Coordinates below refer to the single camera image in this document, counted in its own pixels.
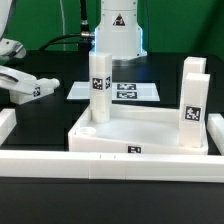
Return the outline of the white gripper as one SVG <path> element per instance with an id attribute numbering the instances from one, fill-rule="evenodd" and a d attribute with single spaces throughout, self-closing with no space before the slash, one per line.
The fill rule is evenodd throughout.
<path id="1" fill-rule="evenodd" d="M 0 66 L 0 88 L 31 95 L 35 89 L 35 76 Z"/>

